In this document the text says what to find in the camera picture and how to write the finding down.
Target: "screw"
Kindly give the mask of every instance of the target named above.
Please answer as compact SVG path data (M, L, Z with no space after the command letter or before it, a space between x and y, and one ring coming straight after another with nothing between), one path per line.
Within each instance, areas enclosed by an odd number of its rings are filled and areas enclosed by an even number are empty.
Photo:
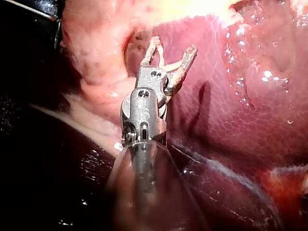
M148 98L150 93L147 90L140 90L138 96L142 99Z

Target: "dark background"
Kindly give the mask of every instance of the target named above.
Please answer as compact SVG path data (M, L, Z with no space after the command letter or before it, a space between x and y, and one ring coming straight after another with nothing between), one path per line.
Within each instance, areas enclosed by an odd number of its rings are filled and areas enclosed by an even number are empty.
M78 91L68 61L54 49L63 2L19 2L55 20L0 0L1 229L110 230L103 188L114 159L28 106L69 110L61 92Z

